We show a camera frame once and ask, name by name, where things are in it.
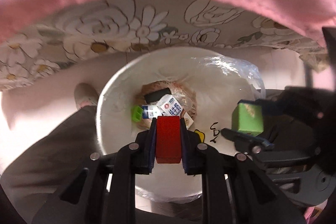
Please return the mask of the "red toy brick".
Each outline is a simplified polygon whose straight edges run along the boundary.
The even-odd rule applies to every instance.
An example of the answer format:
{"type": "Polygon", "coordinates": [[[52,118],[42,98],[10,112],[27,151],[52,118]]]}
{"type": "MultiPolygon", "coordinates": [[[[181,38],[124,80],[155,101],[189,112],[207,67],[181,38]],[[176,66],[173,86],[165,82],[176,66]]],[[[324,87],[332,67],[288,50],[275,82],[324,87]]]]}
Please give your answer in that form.
{"type": "Polygon", "coordinates": [[[158,117],[155,158],[158,164],[179,164],[181,162],[181,122],[179,116],[158,117]]]}

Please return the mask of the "green toy brick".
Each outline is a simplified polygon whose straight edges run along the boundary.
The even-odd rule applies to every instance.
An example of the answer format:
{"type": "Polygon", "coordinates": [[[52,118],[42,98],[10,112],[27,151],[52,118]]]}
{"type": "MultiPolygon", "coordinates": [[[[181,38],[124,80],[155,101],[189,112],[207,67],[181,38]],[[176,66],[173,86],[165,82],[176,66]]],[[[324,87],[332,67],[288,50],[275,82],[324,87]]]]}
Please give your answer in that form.
{"type": "Polygon", "coordinates": [[[133,122],[138,123],[142,121],[143,108],[139,105],[135,105],[131,108],[131,119],[133,122]]]}

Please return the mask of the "small white milk box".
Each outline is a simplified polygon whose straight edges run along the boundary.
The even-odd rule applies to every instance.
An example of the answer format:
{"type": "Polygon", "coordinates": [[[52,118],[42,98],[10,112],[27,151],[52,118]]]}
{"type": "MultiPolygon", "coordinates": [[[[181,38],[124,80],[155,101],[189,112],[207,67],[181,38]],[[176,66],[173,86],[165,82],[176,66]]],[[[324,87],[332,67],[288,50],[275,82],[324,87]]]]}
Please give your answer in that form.
{"type": "Polygon", "coordinates": [[[179,116],[180,118],[184,118],[187,129],[194,124],[194,120],[189,116],[185,108],[171,94],[165,94],[155,105],[165,116],[179,116]]]}

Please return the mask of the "black sock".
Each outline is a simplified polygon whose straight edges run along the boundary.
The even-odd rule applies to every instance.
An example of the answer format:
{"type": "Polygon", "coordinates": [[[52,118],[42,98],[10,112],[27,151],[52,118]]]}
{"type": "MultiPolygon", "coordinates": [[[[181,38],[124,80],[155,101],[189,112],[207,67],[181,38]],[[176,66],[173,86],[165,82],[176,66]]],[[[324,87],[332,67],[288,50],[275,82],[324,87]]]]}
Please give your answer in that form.
{"type": "Polygon", "coordinates": [[[151,104],[159,101],[166,94],[171,94],[171,90],[169,88],[164,88],[155,92],[147,93],[144,95],[144,99],[147,104],[151,104]]]}

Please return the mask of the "white blue yogurt cup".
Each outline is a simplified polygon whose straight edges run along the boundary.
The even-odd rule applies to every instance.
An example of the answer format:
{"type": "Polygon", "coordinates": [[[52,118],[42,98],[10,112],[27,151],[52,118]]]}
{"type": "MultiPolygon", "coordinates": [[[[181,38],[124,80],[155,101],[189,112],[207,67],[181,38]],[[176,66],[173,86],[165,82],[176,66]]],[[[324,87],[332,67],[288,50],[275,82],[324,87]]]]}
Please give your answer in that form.
{"type": "Polygon", "coordinates": [[[142,118],[153,119],[162,116],[161,109],[156,105],[142,105],[142,118]]]}

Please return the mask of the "white lined trash bin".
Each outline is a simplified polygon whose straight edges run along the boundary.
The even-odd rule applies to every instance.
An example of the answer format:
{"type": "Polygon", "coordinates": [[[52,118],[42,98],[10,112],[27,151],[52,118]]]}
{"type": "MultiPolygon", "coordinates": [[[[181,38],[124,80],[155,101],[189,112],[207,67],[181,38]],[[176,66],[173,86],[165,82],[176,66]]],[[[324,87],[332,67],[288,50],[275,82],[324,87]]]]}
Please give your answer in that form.
{"type": "Polygon", "coordinates": [[[103,154],[118,152],[150,129],[151,119],[136,121],[135,108],[145,106],[145,95],[168,88],[163,104],[163,126],[172,120],[198,135],[220,153],[234,155],[232,141],[221,136],[232,123],[241,100],[265,96],[256,65],[202,48],[166,48],[142,55],[117,71],[98,101],[97,140],[103,154]]]}

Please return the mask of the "person's slipper foot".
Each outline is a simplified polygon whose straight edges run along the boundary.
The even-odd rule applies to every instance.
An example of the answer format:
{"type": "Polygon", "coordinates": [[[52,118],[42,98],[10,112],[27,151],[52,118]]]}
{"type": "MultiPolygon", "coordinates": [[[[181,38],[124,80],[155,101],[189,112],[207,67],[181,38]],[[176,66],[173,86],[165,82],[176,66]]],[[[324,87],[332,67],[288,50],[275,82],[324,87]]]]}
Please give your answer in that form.
{"type": "Polygon", "coordinates": [[[99,94],[87,83],[79,83],[74,89],[74,99],[78,110],[86,106],[97,106],[99,94]]]}

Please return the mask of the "floral mattress side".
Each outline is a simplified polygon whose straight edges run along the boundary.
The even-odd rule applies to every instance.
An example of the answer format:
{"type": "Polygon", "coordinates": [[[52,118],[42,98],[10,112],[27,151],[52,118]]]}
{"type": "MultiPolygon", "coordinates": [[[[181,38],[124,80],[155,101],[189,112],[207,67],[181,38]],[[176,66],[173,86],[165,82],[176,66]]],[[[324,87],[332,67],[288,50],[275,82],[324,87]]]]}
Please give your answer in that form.
{"type": "Polygon", "coordinates": [[[61,9],[1,42],[1,90],[118,52],[263,46],[298,53],[314,70],[325,48],[265,16],[212,0],[97,0],[61,9]]]}

